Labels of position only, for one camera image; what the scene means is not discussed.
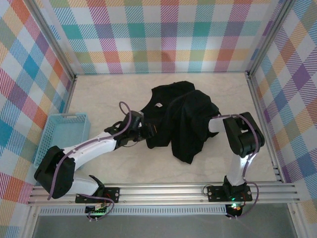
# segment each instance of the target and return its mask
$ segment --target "purple cable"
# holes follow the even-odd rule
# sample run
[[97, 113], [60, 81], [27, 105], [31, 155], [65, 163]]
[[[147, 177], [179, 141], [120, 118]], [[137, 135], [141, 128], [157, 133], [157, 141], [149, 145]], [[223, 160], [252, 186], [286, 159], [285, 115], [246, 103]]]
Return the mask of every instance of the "purple cable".
[[131, 110], [130, 110], [129, 106], [128, 106], [125, 102], [120, 102], [120, 103], [119, 103], [119, 106], [120, 106], [120, 108], [122, 109], [121, 104], [124, 104], [124, 105], [127, 107], [128, 113], [129, 113], [129, 120], [128, 120], [128, 123], [127, 123], [127, 125], [125, 126], [125, 128], [124, 128], [122, 131], [119, 131], [119, 132], [116, 133], [116, 134], [113, 134], [113, 135], [110, 135], [110, 136], [106, 136], [106, 137], [102, 137], [102, 138], [99, 138], [99, 139], [94, 139], [94, 140], [91, 140], [91, 141], [84, 142], [83, 144], [77, 146], [77, 147], [74, 148], [73, 150], [69, 151], [66, 155], [64, 155], [63, 158], [59, 161], [59, 163], [58, 163], [57, 166], [56, 166], [48, 200], [50, 200], [51, 197], [52, 197], [52, 195], [53, 195], [54, 188], [55, 188], [55, 183], [56, 183], [56, 178], [57, 178], [57, 174], [58, 174], [58, 170], [59, 170], [61, 164], [63, 163], [63, 161], [64, 161], [69, 155], [71, 155], [71, 154], [74, 153], [74, 150], [75, 150], [75, 151], [76, 151], [76, 150], [79, 150], [80, 148], [82, 148], [82, 147], [84, 147], [84, 146], [87, 146], [87, 145], [89, 145], [89, 144], [91, 144], [91, 143], [94, 143], [94, 142], [96, 142], [96, 141], [103, 141], [103, 140], [112, 139], [112, 138], [114, 138], [115, 136], [121, 135], [123, 132], [125, 132], [125, 131], [128, 129], [128, 127], [129, 127], [129, 125], [130, 125], [130, 123], [131, 123], [131, 120], [132, 120], [132, 113], [131, 113]]
[[[101, 217], [97, 218], [96, 221], [98, 220], [101, 220], [103, 218], [105, 218], [114, 208], [114, 201], [110, 198], [106, 198], [106, 197], [94, 197], [94, 196], [89, 196], [89, 195], [85, 195], [85, 194], [80, 194], [81, 196], [84, 196], [84, 197], [87, 197], [87, 198], [93, 198], [93, 199], [103, 199], [105, 201], [109, 201], [111, 202], [112, 206], [110, 208], [109, 211], [107, 211], [104, 215], [102, 215]], [[93, 219], [91, 218], [90, 216], [91, 212], [88, 213], [88, 218], [89, 218], [89, 221], [92, 221]]]
[[258, 152], [258, 149], [259, 149], [259, 140], [258, 140], [258, 137], [257, 137], [257, 134], [256, 134], [256, 131], [254, 130], [253, 126], [251, 125], [251, 123], [242, 115], [239, 115], [239, 114], [231, 114], [231, 115], [223, 115], [223, 116], [217, 116], [217, 117], [214, 117], [214, 118], [227, 118], [227, 117], [239, 117], [241, 118], [247, 125], [248, 127], [250, 128], [253, 136], [254, 136], [254, 139], [256, 141], [256, 149], [254, 150], [254, 152], [248, 156], [248, 159], [247, 159], [247, 162], [243, 168], [243, 172], [242, 172], [242, 178], [244, 180], [244, 182], [246, 183], [250, 183], [250, 184], [253, 184], [256, 189], [257, 189], [257, 196], [256, 196], [256, 199], [254, 200], [254, 203], [252, 204], [252, 207], [247, 211], [245, 212], [244, 214], [242, 214], [239, 218], [242, 218], [242, 217], [245, 217], [247, 214], [250, 213], [250, 211], [255, 207], [256, 203], [258, 202], [258, 199], [259, 199], [259, 194], [260, 194], [260, 189], [259, 189], [259, 186], [255, 183], [255, 182], [249, 182], [245, 179], [245, 175], [246, 175], [246, 172], [247, 172], [247, 168], [249, 166], [249, 160], [255, 156]]

